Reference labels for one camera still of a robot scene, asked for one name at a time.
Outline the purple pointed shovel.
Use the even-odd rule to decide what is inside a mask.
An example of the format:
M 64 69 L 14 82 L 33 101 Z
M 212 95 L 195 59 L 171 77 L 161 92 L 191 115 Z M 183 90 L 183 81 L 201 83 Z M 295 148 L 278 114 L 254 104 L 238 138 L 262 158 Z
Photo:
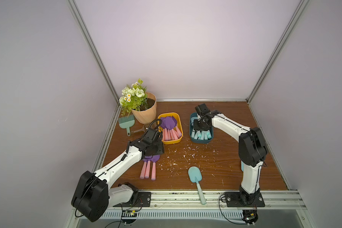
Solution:
M 168 141 L 169 140 L 169 135 L 168 135 L 168 129 L 166 127 L 166 120 L 163 119 L 163 140 Z

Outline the purple square shovel pink handle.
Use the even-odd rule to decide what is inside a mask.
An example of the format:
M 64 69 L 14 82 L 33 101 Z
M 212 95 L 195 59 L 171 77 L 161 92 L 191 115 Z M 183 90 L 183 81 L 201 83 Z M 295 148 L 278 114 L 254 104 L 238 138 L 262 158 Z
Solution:
M 180 129 L 178 128 L 178 126 L 175 126 L 175 132 L 176 132 L 178 138 L 181 138 L 181 137 L 182 137 L 182 132 L 180 131 Z

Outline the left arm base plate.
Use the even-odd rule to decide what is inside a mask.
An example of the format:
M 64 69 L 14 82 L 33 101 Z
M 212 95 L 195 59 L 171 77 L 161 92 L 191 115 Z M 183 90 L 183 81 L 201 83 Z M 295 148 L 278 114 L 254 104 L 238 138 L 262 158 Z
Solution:
M 136 192 L 133 193 L 130 200 L 125 203 L 120 203 L 114 207 L 123 208 L 140 208 L 140 207 L 150 207 L 151 203 L 151 192 Z

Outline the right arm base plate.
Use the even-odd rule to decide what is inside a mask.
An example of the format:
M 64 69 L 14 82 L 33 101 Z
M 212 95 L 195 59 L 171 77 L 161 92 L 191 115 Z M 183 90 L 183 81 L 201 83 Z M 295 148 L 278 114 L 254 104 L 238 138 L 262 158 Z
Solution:
M 226 200 L 227 207 L 263 208 L 266 206 L 260 192 L 256 192 L 254 194 L 247 194 L 243 192 L 225 192 L 224 198 Z

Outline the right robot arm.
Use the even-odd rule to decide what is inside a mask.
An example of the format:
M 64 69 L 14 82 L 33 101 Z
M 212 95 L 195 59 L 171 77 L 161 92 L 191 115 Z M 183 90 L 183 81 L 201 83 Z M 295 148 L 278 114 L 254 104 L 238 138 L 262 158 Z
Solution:
M 217 110 L 209 110 L 205 104 L 195 107 L 198 118 L 193 120 L 196 131 L 217 128 L 238 142 L 238 155 L 243 163 L 243 179 L 239 188 L 239 200 L 250 205 L 260 193 L 261 169 L 265 165 L 268 149 L 260 128 L 239 124 Z

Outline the purple shovel lowest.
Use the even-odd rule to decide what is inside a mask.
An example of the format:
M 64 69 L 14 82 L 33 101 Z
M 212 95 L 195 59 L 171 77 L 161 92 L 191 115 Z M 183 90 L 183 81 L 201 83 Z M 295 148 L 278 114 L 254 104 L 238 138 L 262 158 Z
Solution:
M 169 129 L 166 129 L 167 130 L 167 135 L 168 135 L 168 141 L 171 141 L 172 138 L 171 138 L 171 132 Z

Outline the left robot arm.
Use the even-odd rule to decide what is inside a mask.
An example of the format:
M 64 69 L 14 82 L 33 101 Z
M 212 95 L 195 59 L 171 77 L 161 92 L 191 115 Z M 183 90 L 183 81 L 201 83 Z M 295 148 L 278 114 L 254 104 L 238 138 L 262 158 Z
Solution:
M 97 221 L 109 207 L 135 205 L 138 188 L 124 183 L 113 184 L 134 164 L 145 157 L 164 153 L 162 132 L 149 128 L 139 139 L 129 141 L 124 152 L 103 168 L 84 172 L 77 184 L 71 205 L 91 222 Z

